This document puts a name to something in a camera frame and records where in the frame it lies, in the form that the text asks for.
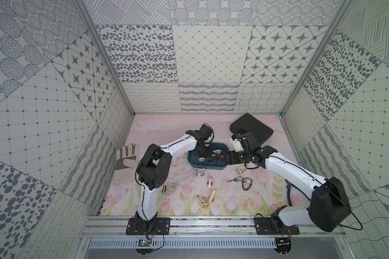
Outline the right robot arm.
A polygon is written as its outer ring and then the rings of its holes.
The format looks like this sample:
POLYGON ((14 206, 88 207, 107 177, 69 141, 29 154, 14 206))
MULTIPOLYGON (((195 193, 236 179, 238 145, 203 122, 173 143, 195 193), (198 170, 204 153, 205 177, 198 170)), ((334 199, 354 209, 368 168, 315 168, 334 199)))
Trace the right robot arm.
POLYGON ((266 168, 296 186, 310 199, 307 207, 279 207, 271 214, 274 223, 285 227, 315 225, 322 231, 332 232, 352 213, 348 196, 339 179, 327 179, 312 173, 287 159, 275 148, 261 146, 255 133, 234 134, 231 143, 234 151, 224 157, 229 165, 253 163, 266 168))

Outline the pink white watch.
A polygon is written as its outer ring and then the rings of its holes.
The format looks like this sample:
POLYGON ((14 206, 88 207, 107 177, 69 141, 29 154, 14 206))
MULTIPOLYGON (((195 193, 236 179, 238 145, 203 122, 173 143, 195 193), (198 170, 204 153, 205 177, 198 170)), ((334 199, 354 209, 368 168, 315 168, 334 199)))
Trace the pink white watch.
POLYGON ((213 186, 213 176, 209 176, 208 181, 207 181, 207 188, 211 189, 213 186))

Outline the red transparent watch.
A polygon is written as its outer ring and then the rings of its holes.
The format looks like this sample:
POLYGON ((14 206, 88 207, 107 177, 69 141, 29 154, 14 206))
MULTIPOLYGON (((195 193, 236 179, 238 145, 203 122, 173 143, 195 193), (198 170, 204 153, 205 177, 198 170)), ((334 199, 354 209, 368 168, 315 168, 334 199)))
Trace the red transparent watch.
POLYGON ((216 166, 218 167, 224 167, 227 165, 227 162, 224 159, 224 156, 220 155, 216 159, 216 166))

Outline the beige watch pair front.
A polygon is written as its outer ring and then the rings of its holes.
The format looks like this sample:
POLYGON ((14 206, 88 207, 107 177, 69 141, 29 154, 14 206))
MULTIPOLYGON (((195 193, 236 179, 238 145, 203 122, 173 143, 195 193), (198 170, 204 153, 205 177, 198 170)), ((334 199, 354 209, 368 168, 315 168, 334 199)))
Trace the beige watch pair front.
POLYGON ((209 208, 215 199, 216 190, 212 190, 210 196, 197 195, 197 200, 201 208, 209 208))

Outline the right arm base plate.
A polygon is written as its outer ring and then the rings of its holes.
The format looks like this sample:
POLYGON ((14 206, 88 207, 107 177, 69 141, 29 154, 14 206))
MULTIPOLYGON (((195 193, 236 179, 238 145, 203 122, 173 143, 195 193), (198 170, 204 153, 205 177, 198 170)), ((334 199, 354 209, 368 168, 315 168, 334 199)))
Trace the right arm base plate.
POLYGON ((286 226, 279 218, 279 213, 286 206, 277 208, 270 217, 264 217, 256 214, 253 218, 257 235, 299 235, 300 231, 297 225, 286 226))

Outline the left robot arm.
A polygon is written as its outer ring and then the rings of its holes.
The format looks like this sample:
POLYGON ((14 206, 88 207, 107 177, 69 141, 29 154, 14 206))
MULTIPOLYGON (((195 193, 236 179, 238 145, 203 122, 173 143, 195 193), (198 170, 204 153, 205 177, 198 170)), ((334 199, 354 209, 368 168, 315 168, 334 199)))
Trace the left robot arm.
POLYGON ((135 173, 136 181, 142 189, 141 205, 136 213, 137 220, 148 224, 155 221, 158 192, 166 182, 174 158, 190 151, 200 162, 217 156, 210 146, 214 136, 212 127, 203 124, 199 130, 188 130, 185 135, 171 143, 160 146, 151 144, 148 147, 135 173))

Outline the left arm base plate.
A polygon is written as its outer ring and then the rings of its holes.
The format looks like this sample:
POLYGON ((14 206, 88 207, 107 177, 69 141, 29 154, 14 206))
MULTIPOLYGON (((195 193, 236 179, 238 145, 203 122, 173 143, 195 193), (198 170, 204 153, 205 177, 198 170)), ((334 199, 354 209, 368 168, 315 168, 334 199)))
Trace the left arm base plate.
POLYGON ((126 235, 168 235, 170 231, 170 218, 158 218, 146 221, 139 215, 128 220, 126 235))

